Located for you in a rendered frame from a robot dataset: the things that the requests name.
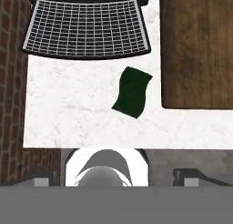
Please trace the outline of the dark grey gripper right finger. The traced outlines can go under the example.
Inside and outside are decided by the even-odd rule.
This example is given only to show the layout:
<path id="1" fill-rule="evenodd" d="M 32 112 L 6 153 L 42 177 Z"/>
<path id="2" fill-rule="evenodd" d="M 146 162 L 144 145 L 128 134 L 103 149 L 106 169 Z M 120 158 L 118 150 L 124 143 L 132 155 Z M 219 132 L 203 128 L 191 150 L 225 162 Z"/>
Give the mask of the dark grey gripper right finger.
<path id="1" fill-rule="evenodd" d="M 196 168 L 175 168 L 173 170 L 173 177 L 173 185 L 176 187 L 230 187 L 229 183 L 210 178 Z"/>

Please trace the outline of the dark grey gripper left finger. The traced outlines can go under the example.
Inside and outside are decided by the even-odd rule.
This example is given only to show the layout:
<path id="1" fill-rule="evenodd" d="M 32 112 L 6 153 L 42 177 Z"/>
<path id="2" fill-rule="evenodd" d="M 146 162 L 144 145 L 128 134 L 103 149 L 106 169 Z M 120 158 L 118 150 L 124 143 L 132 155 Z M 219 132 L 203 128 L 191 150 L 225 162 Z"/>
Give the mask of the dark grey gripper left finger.
<path id="1" fill-rule="evenodd" d="M 17 182 L 17 186 L 23 187 L 53 187 L 59 184 L 57 171 L 48 168 L 34 168 L 21 181 Z"/>

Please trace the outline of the dark green sponge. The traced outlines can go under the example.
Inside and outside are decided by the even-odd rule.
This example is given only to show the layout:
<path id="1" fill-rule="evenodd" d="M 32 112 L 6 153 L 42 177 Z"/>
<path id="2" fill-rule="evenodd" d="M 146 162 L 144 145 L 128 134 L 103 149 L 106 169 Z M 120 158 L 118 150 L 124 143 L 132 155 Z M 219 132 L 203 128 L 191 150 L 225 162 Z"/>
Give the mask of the dark green sponge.
<path id="1" fill-rule="evenodd" d="M 133 118 L 139 118 L 146 104 L 147 86 L 152 76 L 133 67 L 126 67 L 119 79 L 119 92 L 112 108 Z"/>

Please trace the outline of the brown wooden cutting board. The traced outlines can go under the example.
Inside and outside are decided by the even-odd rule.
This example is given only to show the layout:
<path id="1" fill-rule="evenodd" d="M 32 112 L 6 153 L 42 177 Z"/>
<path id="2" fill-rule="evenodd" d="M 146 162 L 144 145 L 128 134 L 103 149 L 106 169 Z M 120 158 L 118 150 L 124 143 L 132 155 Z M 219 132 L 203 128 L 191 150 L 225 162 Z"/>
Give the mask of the brown wooden cutting board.
<path id="1" fill-rule="evenodd" d="M 162 107 L 233 110 L 233 0 L 160 0 Z"/>

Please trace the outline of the white and grey round object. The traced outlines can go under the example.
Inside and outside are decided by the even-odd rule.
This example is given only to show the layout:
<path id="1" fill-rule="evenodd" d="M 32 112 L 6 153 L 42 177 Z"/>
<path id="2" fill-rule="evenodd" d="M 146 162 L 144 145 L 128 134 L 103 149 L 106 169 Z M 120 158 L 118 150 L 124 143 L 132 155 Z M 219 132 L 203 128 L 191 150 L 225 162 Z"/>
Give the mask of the white and grey round object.
<path id="1" fill-rule="evenodd" d="M 149 162 L 142 149 L 78 148 L 65 162 L 66 187 L 147 187 Z"/>

